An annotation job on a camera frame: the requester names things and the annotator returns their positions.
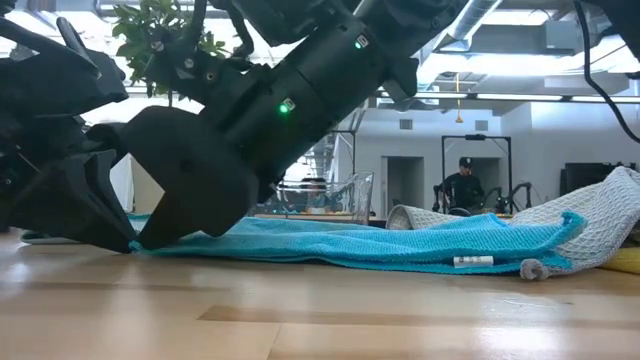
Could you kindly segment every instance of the floor plank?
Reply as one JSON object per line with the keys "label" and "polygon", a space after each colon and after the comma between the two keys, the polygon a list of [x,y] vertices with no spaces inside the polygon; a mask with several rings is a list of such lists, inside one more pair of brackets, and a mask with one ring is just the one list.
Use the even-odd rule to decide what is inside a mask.
{"label": "floor plank", "polygon": [[632,359],[640,278],[150,259],[0,238],[3,359]]}

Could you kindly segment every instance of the door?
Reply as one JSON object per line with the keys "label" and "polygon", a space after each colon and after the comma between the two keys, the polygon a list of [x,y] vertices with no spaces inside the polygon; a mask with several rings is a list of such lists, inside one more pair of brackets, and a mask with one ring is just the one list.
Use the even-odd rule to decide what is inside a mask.
{"label": "door", "polygon": [[[500,177],[500,159],[499,158],[474,158],[473,159],[473,175],[480,180],[480,185],[488,194],[492,189],[502,186]],[[509,189],[502,188],[502,196],[507,196]],[[494,192],[487,198],[484,207],[494,208],[498,199],[497,192]]]}
{"label": "door", "polygon": [[396,205],[407,205],[424,209],[424,158],[383,158],[383,214],[389,215]]}

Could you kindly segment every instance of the yellow object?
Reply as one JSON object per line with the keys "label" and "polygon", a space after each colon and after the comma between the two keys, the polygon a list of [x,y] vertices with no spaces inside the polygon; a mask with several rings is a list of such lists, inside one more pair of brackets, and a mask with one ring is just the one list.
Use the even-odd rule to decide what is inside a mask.
{"label": "yellow object", "polygon": [[618,250],[616,256],[601,268],[640,275],[640,248]]}
{"label": "yellow object", "polygon": [[[456,74],[456,92],[460,92],[460,73]],[[464,122],[462,115],[460,114],[461,111],[461,101],[458,99],[458,118],[456,119],[458,124],[462,124]]]}

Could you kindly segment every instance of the black shirt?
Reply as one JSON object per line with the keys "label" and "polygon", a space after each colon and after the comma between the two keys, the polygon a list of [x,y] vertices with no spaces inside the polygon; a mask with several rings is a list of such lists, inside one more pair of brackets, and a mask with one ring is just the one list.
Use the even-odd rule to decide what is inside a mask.
{"label": "black shirt", "polygon": [[460,173],[450,175],[444,181],[445,194],[453,200],[455,207],[471,208],[478,204],[480,197],[484,196],[484,190],[480,180],[473,176],[463,176]]}

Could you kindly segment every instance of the white label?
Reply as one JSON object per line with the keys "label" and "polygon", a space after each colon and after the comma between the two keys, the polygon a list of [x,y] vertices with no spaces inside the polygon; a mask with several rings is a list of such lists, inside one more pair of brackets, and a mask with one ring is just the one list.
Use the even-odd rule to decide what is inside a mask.
{"label": "white label", "polygon": [[360,44],[360,46],[362,46],[363,49],[369,46],[369,39],[367,39],[364,35],[358,36],[357,41],[358,41],[358,44]]}
{"label": "white label", "polygon": [[453,258],[456,268],[493,266],[493,256],[457,256]]}
{"label": "white label", "polygon": [[293,102],[293,100],[286,98],[284,99],[284,105],[289,108],[289,110],[293,110],[296,108],[296,103]]}

